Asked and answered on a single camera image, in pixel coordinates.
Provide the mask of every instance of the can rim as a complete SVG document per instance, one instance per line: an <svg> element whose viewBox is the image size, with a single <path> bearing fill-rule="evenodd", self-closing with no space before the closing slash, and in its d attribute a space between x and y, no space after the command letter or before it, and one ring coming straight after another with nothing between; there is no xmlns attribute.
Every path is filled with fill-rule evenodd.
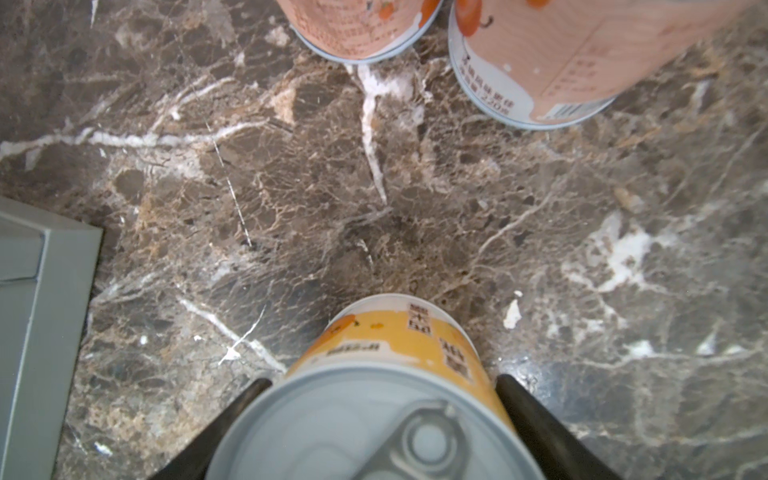
<svg viewBox="0 0 768 480"><path fill-rule="evenodd" d="M380 53L378 55L374 55L372 57L367 58L360 58L357 60L352 60L350 58L341 58L337 57L335 55L331 55L327 51L321 49L317 45L313 44L311 41L307 40L304 35L301 35L298 29L291 25L291 29L296 33L296 36L299 37L301 41L304 42L304 44L311 50L320 55L321 57L325 58L326 60L330 61L337 61L339 63L347 64L347 65L366 65L366 64L372 64L376 63L378 61L386 60L387 58L392 58L396 55L400 55L403 53L408 47L413 45L417 40L419 40L429 29L430 26L432 26L432 23L435 21L435 18L437 18L437 14L440 12L440 7L442 7L443 0L440 0L440 3L437 4L437 7L435 7L435 11L432 13L432 16L429 17L427 22L424 24L423 27L421 27L419 30L417 30L413 35L411 35L408 40L404 41L400 45L391 48L383 53Z"/></svg>
<svg viewBox="0 0 768 480"><path fill-rule="evenodd" d="M462 326L458 324L458 322L456 321L456 319L453 318L453 316L451 316L448 312L446 312L445 310L443 310L439 306L435 305L434 303L430 302L429 300L424 300L423 298L418 298L417 296L409 295L407 293L377 293L376 295L365 296L365 297L361 298L360 300L357 300L356 302L353 302L352 304L346 306L344 308L344 310L338 312L336 314L336 316L334 316L331 319L331 321L328 322L328 325L326 325L326 328L331 326L335 321L337 321L341 317L347 315L349 313L349 311L353 310L355 307L360 306L360 304L368 302L370 300L375 300L375 299L378 299L378 298L382 298L384 296L389 296L389 297L393 297L394 296L396 298L400 298L400 299L403 299L403 300L416 300L417 302L427 303L428 305L430 305L431 308L437 310L438 313L441 313L442 315L444 315L447 318L447 323L450 323L453 328L457 329L459 332L462 333L464 338L466 338L467 341L469 342L469 345L472 346L472 350L475 352L475 356L480 358L480 354L478 353L477 348L475 348L475 344L472 342L472 339L469 338L469 335L467 334L467 332L464 331Z"/></svg>
<svg viewBox="0 0 768 480"><path fill-rule="evenodd" d="M478 416L481 417L486 422L488 422L489 427L492 427L492 431L497 435L496 436L497 439L501 440L502 442L507 442L508 445L510 444L509 446L511 446L511 448L513 449L511 453L517 455L515 457L517 460L516 462L517 465L521 469L523 469L524 467L528 467L530 477L526 478L525 480L545 480L544 474L541 472L541 467L535 461L535 459L533 458L533 455L528 451L528 447L525 445L525 443L523 443L523 441L512 430L510 430L510 428L507 425L505 425L500 420L500 418L497 417L496 414L494 414L488 407L480 403L480 401L477 400L475 397L465 392L463 389L459 388L457 385L449 382L448 380L442 379L439 376L433 375L429 372L425 372L424 370L416 369L408 366L393 365L393 364L380 363L380 362L370 362L370 361L358 362L354 366L343 365L343 364L327 365L327 366L321 366L317 369L312 369L307 372L298 372L294 376L291 376L288 379L284 379L283 381L278 382L274 387L265 391L265 393L263 393L256 400L254 400L238 415L237 419L233 422L232 426L227 430L227 433L221 439L221 442L219 442L219 446L217 447L214 453L214 456L210 460L209 468L205 474L205 480L215 480L216 478L226 478L227 480L229 479L228 476L215 477L215 478L209 477L209 474L211 472L216 473L216 471L219 471L219 473L223 473L222 468L218 466L218 463L225 462L227 459L222 458L222 455L226 455L226 453L223 452L223 450L221 449L221 446L237 440L237 439L233 439L233 437L238 433L238 430L246 428L243 424L246 422L253 423L253 419L249 417L256 415L254 414L254 411L261 408L262 405L265 404L266 402L271 401L273 397L277 397L279 395L284 395L286 393L289 393L289 391L287 390L287 387L293 387L295 386L295 384L299 382L311 380L313 379L314 376L321 376L323 374L333 374L333 373L339 373L339 372L343 373L345 370L349 370L349 371L361 371L361 370L381 371L383 370L386 372L409 376L413 379L425 380L427 382L431 382L438 389L443 389L449 392L451 395L458 397L459 400L463 401L469 407L474 409L475 412L478 414ZM245 429L243 431L244 435L241 435L241 437L245 438L250 432L251 432L250 429Z"/></svg>
<svg viewBox="0 0 768 480"><path fill-rule="evenodd" d="M454 8L455 8L455 5L452 5L451 6L451 13L450 13L452 19L454 17ZM451 30L451 25L453 25L452 22L453 22L453 20L451 20L449 22L449 26L448 26L449 31ZM471 100L472 103L478 109L480 109L480 111L482 111L484 114L488 115L489 117L493 118L494 120L500 121L503 124L507 124L510 127L520 128L522 130L533 130L533 131L555 130L557 128L570 127L571 125L576 125L579 122L582 122L584 120L587 120L588 118L591 118L591 117L599 114L605 108L607 108L608 105L614 103L614 100L616 99L616 97L613 97L613 98L607 100L605 105L601 106L600 108L598 108L597 110L593 111L589 115L577 118L575 120L570 120L570 121L564 122L562 124L554 124L554 125L550 125L550 124L529 124L528 122L524 122L524 121L512 120L511 118L507 118L504 115L499 114L497 111L494 111L492 108L489 108L487 105L483 104L477 98L477 95L475 95L475 93L472 90L470 90L469 86L464 82L464 79L462 78L462 76L458 74L458 64L456 63L456 60L453 58L453 48L451 48L452 43L451 43L451 35L450 35L450 33L449 33L448 38L449 38L449 40L448 40L448 57L451 60L451 67L453 68L453 76L456 77L456 80L458 81L458 86L462 88L462 90L467 95L467 97L469 97L469 100Z"/></svg>

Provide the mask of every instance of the gray plastic object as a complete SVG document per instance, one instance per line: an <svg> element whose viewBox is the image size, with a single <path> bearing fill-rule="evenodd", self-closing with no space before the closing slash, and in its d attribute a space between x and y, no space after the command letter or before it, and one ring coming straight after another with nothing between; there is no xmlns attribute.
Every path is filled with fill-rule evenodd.
<svg viewBox="0 0 768 480"><path fill-rule="evenodd" d="M0 480L51 477L100 242L0 197Z"/></svg>
<svg viewBox="0 0 768 480"><path fill-rule="evenodd" d="M206 480L542 480L479 402L415 369L363 363L292 376L251 404Z"/></svg>

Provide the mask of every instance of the brown marble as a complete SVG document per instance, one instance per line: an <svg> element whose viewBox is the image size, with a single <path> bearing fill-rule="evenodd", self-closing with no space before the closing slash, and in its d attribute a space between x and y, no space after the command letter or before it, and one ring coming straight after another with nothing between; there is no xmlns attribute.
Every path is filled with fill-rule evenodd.
<svg viewBox="0 0 768 480"><path fill-rule="evenodd" d="M398 89L371 122L387 204L364 72L270 0L0 14L0 194L105 229L55 478L148 477L388 291L625 478L768 475L768 3L550 132L461 93L443 11L371 67Z"/></svg>

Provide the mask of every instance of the can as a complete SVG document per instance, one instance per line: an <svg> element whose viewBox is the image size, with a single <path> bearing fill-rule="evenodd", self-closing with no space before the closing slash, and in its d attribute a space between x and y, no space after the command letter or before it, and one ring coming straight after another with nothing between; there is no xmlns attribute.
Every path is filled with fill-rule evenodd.
<svg viewBox="0 0 768 480"><path fill-rule="evenodd" d="M466 333L413 296L345 308L240 415L207 480L544 480Z"/></svg>
<svg viewBox="0 0 768 480"><path fill-rule="evenodd" d="M393 57L435 21L442 0L277 0L312 51L328 60L366 64Z"/></svg>
<svg viewBox="0 0 768 480"><path fill-rule="evenodd" d="M455 0L449 56L483 112L529 130L573 125L754 0Z"/></svg>

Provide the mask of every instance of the barcode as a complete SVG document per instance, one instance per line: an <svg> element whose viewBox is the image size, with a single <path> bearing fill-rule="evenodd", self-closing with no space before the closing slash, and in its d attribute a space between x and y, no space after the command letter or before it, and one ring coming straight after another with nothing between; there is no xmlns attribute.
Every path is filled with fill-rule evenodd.
<svg viewBox="0 0 768 480"><path fill-rule="evenodd" d="M556 104L545 116L544 120L563 120L571 117L584 117L596 111L608 101L605 99L589 101L585 104Z"/></svg>

